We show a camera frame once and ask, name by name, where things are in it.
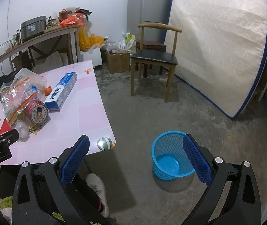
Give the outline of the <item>blue plastic trash basket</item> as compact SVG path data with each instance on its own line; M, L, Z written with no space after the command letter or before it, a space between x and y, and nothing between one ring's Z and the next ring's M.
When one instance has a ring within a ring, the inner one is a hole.
M194 168L183 149L183 137L186 133L168 131L159 135L153 142L151 156L153 173L163 181L187 177Z

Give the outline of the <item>red snack bag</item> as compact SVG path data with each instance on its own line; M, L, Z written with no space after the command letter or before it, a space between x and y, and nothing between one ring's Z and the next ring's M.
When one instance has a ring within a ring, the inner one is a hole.
M9 126L9 124L7 123L7 119L5 118L2 125L1 125L1 128L0 128L0 136L6 132L9 132L11 131L12 128Z

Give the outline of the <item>wooden chair black seat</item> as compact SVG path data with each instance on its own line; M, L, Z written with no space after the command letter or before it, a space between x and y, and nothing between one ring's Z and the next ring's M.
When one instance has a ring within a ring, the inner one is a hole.
M136 63L139 64L138 70L138 80L141 80L141 67L142 64L145 65L155 65L160 67L168 67L168 79L166 83L166 95L164 97L164 102L166 103L169 98L169 94L171 91L171 85L173 81L173 76L175 73L175 68L178 65L178 61L175 56L176 45L178 33L182 33L182 30L173 26L169 26L163 23L145 23L138 24L138 28L141 28L141 36L140 36L140 50L131 55L131 96L134 96L134 71ZM174 42L173 42L173 50L172 53L161 52L157 50L146 50L143 48L144 46L144 31L145 28L151 29L164 29L167 31L174 31Z

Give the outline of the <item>clear zip bag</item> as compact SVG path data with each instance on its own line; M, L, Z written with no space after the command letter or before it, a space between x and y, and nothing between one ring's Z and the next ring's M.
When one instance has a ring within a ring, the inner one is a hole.
M38 94L29 77L16 82L14 86L4 86L0 91L0 101L9 126L13 126L18 115Z

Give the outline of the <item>cardboard box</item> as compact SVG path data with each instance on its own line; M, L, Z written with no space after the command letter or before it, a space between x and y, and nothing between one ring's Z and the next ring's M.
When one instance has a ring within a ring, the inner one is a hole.
M107 53L107 68L111 74L129 71L129 53Z

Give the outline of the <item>blue toothpaste box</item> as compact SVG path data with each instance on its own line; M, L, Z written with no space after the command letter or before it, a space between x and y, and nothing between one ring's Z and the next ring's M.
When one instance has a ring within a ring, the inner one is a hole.
M60 111L77 81L77 73L66 73L45 100L49 111Z

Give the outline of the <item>grey refrigerator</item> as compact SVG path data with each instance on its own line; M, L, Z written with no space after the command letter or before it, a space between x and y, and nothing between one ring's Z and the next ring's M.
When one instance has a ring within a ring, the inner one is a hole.
M127 32L140 39L139 24L168 24L172 0L127 0Z

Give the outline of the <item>wooden side table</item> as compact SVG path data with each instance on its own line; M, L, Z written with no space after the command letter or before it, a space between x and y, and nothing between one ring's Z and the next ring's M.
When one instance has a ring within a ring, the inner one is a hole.
M11 56L15 53L22 51L26 48L30 48L37 43L46 41L48 39L52 39L58 36L64 36L69 35L70 37L70 44L71 44L71 52L72 52L72 63L78 62L78 56L80 55L80 45L79 45L79 31L77 26L69 26L64 28L58 28L54 29L52 31L46 32L40 36L37 36L35 38L32 38L21 45L18 45L14 49L9 49L6 53L0 56L0 64L6 60L9 59L11 70L13 71L13 63L11 60Z

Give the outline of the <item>grey rice cooker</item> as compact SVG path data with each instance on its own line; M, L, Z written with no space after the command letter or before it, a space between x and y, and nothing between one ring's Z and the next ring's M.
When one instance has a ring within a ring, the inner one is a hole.
M39 16L21 23L20 34L22 42L26 42L44 33L46 16Z

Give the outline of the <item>red drink can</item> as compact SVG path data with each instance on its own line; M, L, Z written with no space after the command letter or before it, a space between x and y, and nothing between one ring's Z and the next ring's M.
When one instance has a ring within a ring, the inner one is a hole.
M37 126L44 125L49 116L47 106L39 99L31 100L25 108L25 113L31 122Z

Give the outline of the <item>white sneaker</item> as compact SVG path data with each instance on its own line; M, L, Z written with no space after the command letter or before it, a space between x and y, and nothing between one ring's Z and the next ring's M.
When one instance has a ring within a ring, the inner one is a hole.
M92 204L104 218L108 218L110 209L103 181L96 174L90 173L86 177L86 183L89 186L89 190L91 190L90 200Z

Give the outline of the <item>orange peel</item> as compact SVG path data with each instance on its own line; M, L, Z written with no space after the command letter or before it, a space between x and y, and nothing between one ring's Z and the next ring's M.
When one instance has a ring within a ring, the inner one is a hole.
M52 92L52 87L48 86L48 87L45 89L45 96L50 95L51 92Z

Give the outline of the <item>clear plastic food container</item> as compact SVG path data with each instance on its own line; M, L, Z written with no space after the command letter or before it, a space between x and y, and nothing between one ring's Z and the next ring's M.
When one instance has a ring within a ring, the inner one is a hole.
M47 79L43 76L30 71L27 68L22 68L14 77L11 87L16 86L21 80L28 79L30 84L35 86L41 92L44 92L47 88Z

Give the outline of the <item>orange plastic bag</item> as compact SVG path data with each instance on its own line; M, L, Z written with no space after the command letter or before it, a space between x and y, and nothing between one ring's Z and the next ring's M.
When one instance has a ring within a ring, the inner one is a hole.
M70 14L69 17L60 22L61 27L78 26L81 27L84 24L85 17L81 13Z

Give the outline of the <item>white mattress blue edge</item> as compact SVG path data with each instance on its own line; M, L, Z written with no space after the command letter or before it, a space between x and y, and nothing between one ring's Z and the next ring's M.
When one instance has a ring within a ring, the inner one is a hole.
M235 119L267 59L267 0L173 0L175 75Z

